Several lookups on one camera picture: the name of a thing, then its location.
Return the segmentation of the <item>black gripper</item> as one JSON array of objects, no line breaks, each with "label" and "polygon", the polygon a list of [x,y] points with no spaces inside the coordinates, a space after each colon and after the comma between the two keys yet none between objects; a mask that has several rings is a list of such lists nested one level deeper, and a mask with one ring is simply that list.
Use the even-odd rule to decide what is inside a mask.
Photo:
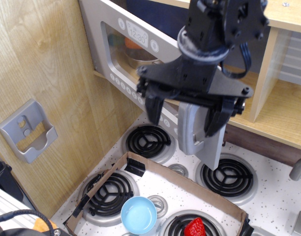
[{"label": "black gripper", "polygon": [[236,113],[242,113],[253,89],[229,78],[217,65],[203,65],[180,56],[169,63],[140,66],[137,91],[145,98],[148,119],[159,124],[163,102],[172,99],[209,109],[205,136],[214,136]]}]

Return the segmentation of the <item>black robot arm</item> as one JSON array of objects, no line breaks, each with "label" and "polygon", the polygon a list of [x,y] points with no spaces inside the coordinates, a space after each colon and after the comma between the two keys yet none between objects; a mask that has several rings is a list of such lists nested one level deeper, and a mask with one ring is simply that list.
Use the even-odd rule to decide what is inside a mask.
[{"label": "black robot arm", "polygon": [[251,68],[248,41],[269,24],[265,0],[193,0],[177,43],[181,55],[140,66],[137,91],[150,122],[158,124],[165,99],[207,108],[206,137],[244,111],[253,90],[240,82]]}]

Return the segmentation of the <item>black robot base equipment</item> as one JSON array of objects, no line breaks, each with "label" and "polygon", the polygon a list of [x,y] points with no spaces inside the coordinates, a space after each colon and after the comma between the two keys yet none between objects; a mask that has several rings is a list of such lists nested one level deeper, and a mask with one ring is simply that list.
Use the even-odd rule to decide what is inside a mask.
[{"label": "black robot base equipment", "polygon": [[9,165],[0,161],[0,189],[21,202],[24,196],[11,171]]}]

